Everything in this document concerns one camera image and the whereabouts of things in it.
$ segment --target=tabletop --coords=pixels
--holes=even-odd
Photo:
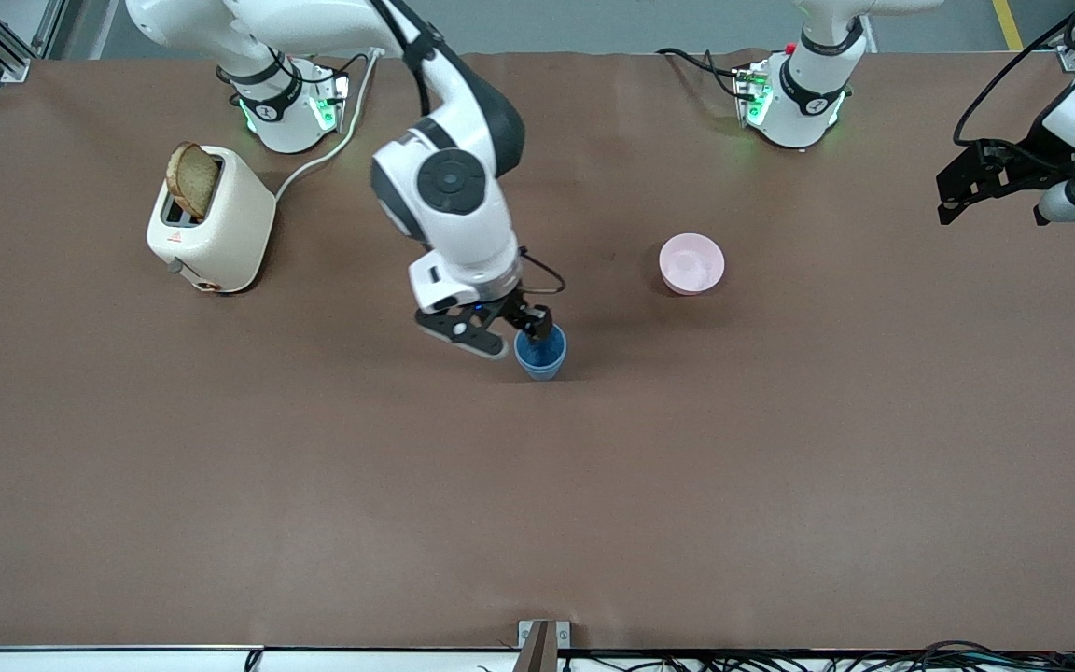
[[[806,152],[654,56],[472,56],[528,127],[503,188],[562,272],[528,382],[413,325],[420,255],[364,124],[281,203],[266,271],[198,294],[145,247],[178,142],[269,186],[204,60],[39,60],[0,94],[0,645],[1075,649],[1075,227],[1035,195],[937,224],[960,111],[1006,55],[871,55]],[[725,62],[734,60],[729,57]],[[1063,85],[1015,71],[970,133]],[[728,272],[658,280],[696,230]]]

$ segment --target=bread slice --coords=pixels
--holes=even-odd
[[[201,145],[182,142],[168,158],[166,182],[176,204],[192,217],[205,218],[218,184],[218,166]]]

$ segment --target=gray floor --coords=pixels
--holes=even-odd
[[[647,54],[662,46],[699,53],[780,47],[798,39],[801,14],[788,0],[411,0],[461,53]],[[1012,0],[1023,39],[1071,11],[1075,0]],[[946,0],[937,11],[874,17],[882,52],[1006,49],[990,0]],[[71,59],[195,57],[163,49],[131,24],[123,0],[84,0],[62,30]]]

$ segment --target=yellow floor stripe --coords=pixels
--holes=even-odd
[[[1015,14],[1010,13],[1010,3],[1007,0],[993,0],[993,13],[998,14],[998,25],[1002,26],[1006,48],[1012,52],[1021,51],[1022,39],[1019,38],[1019,26],[1015,25]]]

